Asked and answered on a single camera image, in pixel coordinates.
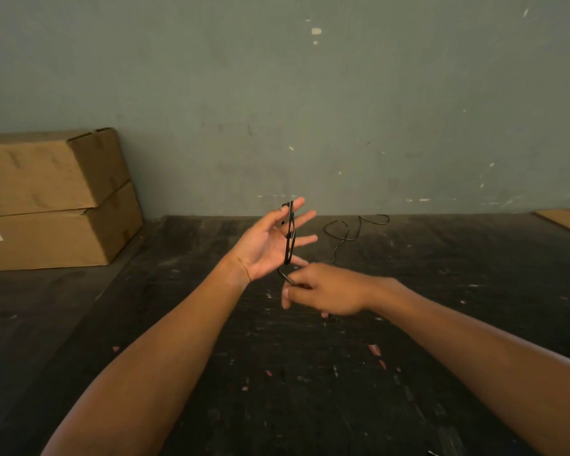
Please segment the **person's right hand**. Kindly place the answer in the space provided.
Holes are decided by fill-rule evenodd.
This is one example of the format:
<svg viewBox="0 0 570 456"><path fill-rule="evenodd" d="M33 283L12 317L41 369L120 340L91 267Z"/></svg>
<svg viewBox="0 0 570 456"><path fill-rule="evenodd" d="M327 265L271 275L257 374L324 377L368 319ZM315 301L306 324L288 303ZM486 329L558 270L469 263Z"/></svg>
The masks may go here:
<svg viewBox="0 0 570 456"><path fill-rule="evenodd" d="M383 279L377 276L312 263L289 275L284 286L304 286L313 292L316 311L352 315L371 309L380 298Z"/></svg>

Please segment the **person's left hand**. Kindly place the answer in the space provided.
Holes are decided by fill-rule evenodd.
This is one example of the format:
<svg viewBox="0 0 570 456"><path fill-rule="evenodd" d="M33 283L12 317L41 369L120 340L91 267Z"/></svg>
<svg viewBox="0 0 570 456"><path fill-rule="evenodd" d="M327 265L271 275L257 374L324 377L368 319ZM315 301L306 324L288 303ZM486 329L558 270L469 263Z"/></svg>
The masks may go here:
<svg viewBox="0 0 570 456"><path fill-rule="evenodd" d="M222 262L240 285L246 286L284 264L286 247L291 243L291 239L286 237L289 213L296 213L305 202L305 198L298 197L266 213L223 257Z"/></svg>

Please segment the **person's right forearm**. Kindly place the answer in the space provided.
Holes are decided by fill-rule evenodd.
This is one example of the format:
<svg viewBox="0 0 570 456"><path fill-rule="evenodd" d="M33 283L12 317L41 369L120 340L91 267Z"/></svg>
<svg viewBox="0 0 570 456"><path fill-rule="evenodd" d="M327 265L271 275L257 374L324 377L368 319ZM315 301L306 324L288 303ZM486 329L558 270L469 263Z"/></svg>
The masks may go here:
<svg viewBox="0 0 570 456"><path fill-rule="evenodd" d="M570 456L570 359L369 276L367 306L455 375L536 451Z"/></svg>

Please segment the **person's left forearm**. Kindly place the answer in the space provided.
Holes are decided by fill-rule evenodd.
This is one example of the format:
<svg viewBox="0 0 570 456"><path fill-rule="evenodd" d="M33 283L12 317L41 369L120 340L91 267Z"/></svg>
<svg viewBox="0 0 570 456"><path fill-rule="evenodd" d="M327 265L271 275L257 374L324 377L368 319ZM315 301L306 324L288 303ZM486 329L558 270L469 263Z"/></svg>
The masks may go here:
<svg viewBox="0 0 570 456"><path fill-rule="evenodd" d="M253 265L229 252L85 389L41 456L156 456L204 371Z"/></svg>

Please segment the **brown cardboard box white label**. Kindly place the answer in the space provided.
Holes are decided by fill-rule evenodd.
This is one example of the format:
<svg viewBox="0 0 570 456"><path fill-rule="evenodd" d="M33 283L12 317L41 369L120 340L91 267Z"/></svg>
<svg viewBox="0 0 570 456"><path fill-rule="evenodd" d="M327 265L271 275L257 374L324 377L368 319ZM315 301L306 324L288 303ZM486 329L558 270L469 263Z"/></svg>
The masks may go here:
<svg viewBox="0 0 570 456"><path fill-rule="evenodd" d="M131 182L95 208L0 216L0 271L106 266L143 224Z"/></svg>

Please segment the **plain brown cardboard box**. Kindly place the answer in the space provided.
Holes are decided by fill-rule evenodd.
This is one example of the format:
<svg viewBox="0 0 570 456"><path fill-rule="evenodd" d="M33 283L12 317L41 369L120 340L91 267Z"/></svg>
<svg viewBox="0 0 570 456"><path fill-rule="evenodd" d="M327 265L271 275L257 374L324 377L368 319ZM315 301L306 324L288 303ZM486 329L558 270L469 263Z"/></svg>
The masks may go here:
<svg viewBox="0 0 570 456"><path fill-rule="evenodd" d="M129 181L114 128L0 134L0 216L95 207Z"/></svg>

